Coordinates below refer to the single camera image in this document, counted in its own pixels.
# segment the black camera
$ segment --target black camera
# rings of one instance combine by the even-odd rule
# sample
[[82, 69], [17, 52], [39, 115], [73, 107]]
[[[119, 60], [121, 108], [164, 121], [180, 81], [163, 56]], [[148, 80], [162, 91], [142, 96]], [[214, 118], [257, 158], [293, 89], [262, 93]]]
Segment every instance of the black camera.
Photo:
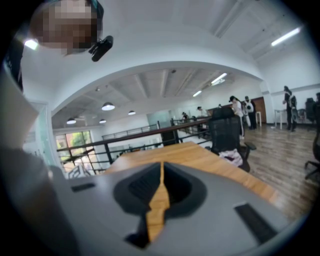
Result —
[[103, 40], [99, 40], [89, 50], [89, 53], [92, 54], [92, 57], [91, 57], [92, 61], [97, 62], [98, 60], [100, 60], [101, 57], [105, 55], [105, 53], [109, 51], [113, 45], [114, 45], [114, 37], [111, 35], [108, 35]]

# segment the black slot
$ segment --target black slot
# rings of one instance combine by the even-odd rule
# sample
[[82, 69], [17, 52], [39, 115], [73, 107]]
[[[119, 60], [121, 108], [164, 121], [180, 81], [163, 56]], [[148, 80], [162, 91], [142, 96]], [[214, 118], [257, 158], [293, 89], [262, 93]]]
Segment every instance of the black slot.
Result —
[[277, 234], [248, 203], [236, 206], [234, 209], [260, 244], [267, 242]]
[[86, 183], [86, 184], [82, 184], [82, 185], [78, 185], [78, 186], [72, 186], [71, 189], [73, 192], [80, 192], [83, 190], [91, 189], [95, 186], [96, 185], [93, 183]]

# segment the mesh chair back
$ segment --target mesh chair back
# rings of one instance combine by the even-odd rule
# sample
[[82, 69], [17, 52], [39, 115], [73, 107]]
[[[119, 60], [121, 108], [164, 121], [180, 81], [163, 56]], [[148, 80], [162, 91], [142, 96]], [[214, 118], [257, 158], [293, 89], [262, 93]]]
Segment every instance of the mesh chair back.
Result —
[[240, 148], [240, 117], [235, 115], [231, 108], [212, 114], [208, 121], [212, 138], [211, 151], [218, 154]]

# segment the wooden desk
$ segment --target wooden desk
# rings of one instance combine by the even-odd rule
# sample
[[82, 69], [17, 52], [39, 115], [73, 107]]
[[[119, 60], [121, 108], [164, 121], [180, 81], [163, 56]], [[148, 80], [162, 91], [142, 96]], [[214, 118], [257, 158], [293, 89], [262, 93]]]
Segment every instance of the wooden desk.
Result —
[[158, 190], [149, 204], [151, 211], [147, 214], [147, 226], [151, 241], [162, 230], [164, 226], [164, 211], [170, 206], [168, 192], [163, 184], [163, 162], [182, 164], [204, 172], [227, 177], [241, 183], [272, 204], [277, 199], [277, 193], [271, 186], [193, 142], [123, 154], [111, 165], [105, 174], [155, 162], [161, 162], [161, 181]]

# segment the black pants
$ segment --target black pants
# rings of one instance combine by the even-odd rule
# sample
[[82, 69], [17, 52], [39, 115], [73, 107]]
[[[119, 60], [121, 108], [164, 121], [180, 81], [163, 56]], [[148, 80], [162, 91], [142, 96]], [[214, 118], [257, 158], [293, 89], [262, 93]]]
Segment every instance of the black pants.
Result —
[[294, 130], [294, 129], [296, 129], [297, 122], [292, 119], [291, 107], [286, 109], [286, 118], [287, 118], [286, 120], [287, 120], [287, 122], [288, 122], [287, 129], [288, 129], [288, 130]]
[[251, 129], [257, 129], [257, 119], [256, 119], [256, 112], [248, 113], [250, 123], [251, 123]]

